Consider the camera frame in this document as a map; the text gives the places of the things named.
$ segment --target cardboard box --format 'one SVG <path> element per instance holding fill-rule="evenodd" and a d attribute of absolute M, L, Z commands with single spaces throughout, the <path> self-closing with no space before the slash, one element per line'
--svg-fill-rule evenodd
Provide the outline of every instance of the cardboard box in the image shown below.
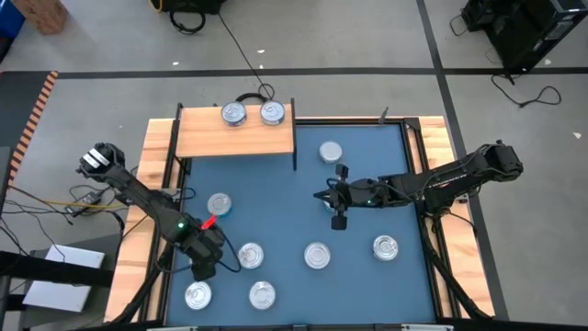
<path fill-rule="evenodd" d="M 67 9 L 60 0 L 10 0 L 28 22 L 34 24 L 42 34 L 63 31 Z"/>

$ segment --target yellow cable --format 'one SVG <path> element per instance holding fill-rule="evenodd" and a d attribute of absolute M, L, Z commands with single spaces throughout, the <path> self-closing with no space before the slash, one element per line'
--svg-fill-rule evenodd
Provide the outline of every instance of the yellow cable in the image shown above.
<path fill-rule="evenodd" d="M 61 206 L 78 206 L 78 207 L 91 207 L 91 208 L 118 208 L 118 207 L 127 207 L 126 205 L 124 205 L 122 203 L 119 203 L 119 204 L 116 204 L 116 205 L 101 206 L 101 205 L 88 205 L 88 204 L 84 204 L 84 203 L 62 202 L 62 201 L 53 201 L 53 200 L 44 200 L 43 202 L 49 203 L 49 204 L 61 205 Z"/>
<path fill-rule="evenodd" d="M 159 0 L 159 8 L 155 8 L 155 5 L 153 4 L 153 0 L 147 0 L 147 1 L 151 5 L 151 7 L 158 13 L 161 13 L 162 10 L 164 9 L 164 0 Z"/>

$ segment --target orange striped tape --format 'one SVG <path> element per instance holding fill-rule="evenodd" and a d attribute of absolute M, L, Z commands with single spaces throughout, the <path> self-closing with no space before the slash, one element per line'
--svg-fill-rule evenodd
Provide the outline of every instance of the orange striped tape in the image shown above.
<path fill-rule="evenodd" d="M 49 100 L 49 95 L 53 90 L 53 86 L 55 85 L 55 80 L 57 79 L 57 72 L 50 72 L 45 78 L 45 83 L 40 90 L 39 96 L 37 97 L 37 102 L 35 102 L 35 106 L 30 112 L 30 116 L 27 120 L 27 125 L 25 126 L 25 130 L 22 131 L 22 135 L 20 136 L 20 141 L 17 144 L 17 148 L 12 153 L 12 160 L 10 160 L 10 176 L 8 177 L 8 185 L 13 185 L 15 178 L 17 177 L 18 169 L 22 164 L 23 159 L 25 158 L 25 153 L 27 152 L 28 146 L 30 145 L 30 141 L 33 139 L 33 133 L 37 129 L 37 126 L 40 122 L 40 117 L 43 115 L 43 110 L 45 109 L 45 105 Z"/>

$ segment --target can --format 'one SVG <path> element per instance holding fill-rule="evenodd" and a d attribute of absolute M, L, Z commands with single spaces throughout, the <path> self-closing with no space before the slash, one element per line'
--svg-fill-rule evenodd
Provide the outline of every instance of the can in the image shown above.
<path fill-rule="evenodd" d="M 304 260 L 313 269 L 325 268 L 331 260 L 329 247 L 323 243 L 312 243 L 304 250 Z"/>
<path fill-rule="evenodd" d="M 380 261 L 392 261 L 398 255 L 398 243 L 389 235 L 374 240 L 374 257 Z"/>
<path fill-rule="evenodd" d="M 331 205 L 329 204 L 329 202 L 323 201 L 322 203 L 324 204 L 324 208 L 326 208 L 327 211 L 329 211 L 329 212 L 335 212 L 335 209 L 333 207 L 331 207 Z"/>
<path fill-rule="evenodd" d="M 343 149 L 336 142 L 326 142 L 321 145 L 319 153 L 321 154 L 321 159 L 324 163 L 333 164 L 341 159 L 341 156 L 343 156 Z"/>
<path fill-rule="evenodd" d="M 220 111 L 222 119 L 229 126 L 237 127 L 243 125 L 247 120 L 247 110 L 241 102 L 230 102 Z"/>
<path fill-rule="evenodd" d="M 231 210 L 231 198 L 225 193 L 216 193 L 209 198 L 209 213 L 215 216 L 226 215 Z"/>
<path fill-rule="evenodd" d="M 258 281 L 249 291 L 249 301 L 255 309 L 269 309 L 276 301 L 276 290 L 267 281 Z"/>
<path fill-rule="evenodd" d="M 286 118 L 286 108 L 280 102 L 269 100 L 261 106 L 261 119 L 266 125 L 279 125 Z"/>
<path fill-rule="evenodd" d="M 201 310 L 209 305 L 212 291 L 206 282 L 196 281 L 187 287 L 185 298 L 188 307 L 193 310 Z"/>
<path fill-rule="evenodd" d="M 256 243 L 248 243 L 239 249 L 238 257 L 243 268 L 255 269 L 264 261 L 264 250 Z"/>

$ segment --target black floor stripe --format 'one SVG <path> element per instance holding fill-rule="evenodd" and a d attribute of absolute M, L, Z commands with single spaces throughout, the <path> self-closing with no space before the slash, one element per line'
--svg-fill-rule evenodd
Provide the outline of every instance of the black floor stripe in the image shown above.
<path fill-rule="evenodd" d="M 447 122 L 451 131 L 451 137 L 453 138 L 453 144 L 458 153 L 458 157 L 463 157 L 467 154 L 466 147 L 463 141 L 463 136 L 461 135 L 461 130 L 459 129 L 458 115 L 453 105 L 453 100 L 451 99 L 451 92 L 444 73 L 443 64 L 441 63 L 441 57 L 437 48 L 431 20 L 429 19 L 424 0 L 417 0 L 416 3 L 419 8 L 421 20 L 423 21 L 424 35 L 426 36 L 429 51 L 431 52 L 433 66 L 435 67 L 435 75 L 439 84 L 439 90 L 441 91 L 441 98 L 443 99 L 443 104 L 445 106 Z M 494 257 L 492 255 L 488 229 L 486 228 L 481 213 L 480 201 L 477 197 L 470 199 L 469 208 L 472 214 L 472 220 L 475 222 L 478 229 L 478 244 L 480 246 L 481 260 L 486 274 L 486 280 L 488 281 L 490 295 L 492 297 L 494 314 L 501 320 L 508 320 L 508 312 L 506 310 L 500 279 L 498 278 L 498 271 L 496 270 L 496 264 L 494 263 Z"/>
<path fill-rule="evenodd" d="M 442 68 L 443 74 L 490 75 L 504 74 L 501 68 Z M 398 75 L 438 75 L 435 68 L 290 68 L 263 69 L 257 71 L 262 76 L 292 75 L 339 75 L 339 74 L 398 74 Z M 536 68 L 530 74 L 588 74 L 588 67 Z M 246 77 L 252 76 L 249 69 L 234 70 L 183 70 L 183 71 L 131 71 L 131 72 L 60 72 L 59 79 L 117 79 L 117 78 L 182 78 L 182 77 Z"/>

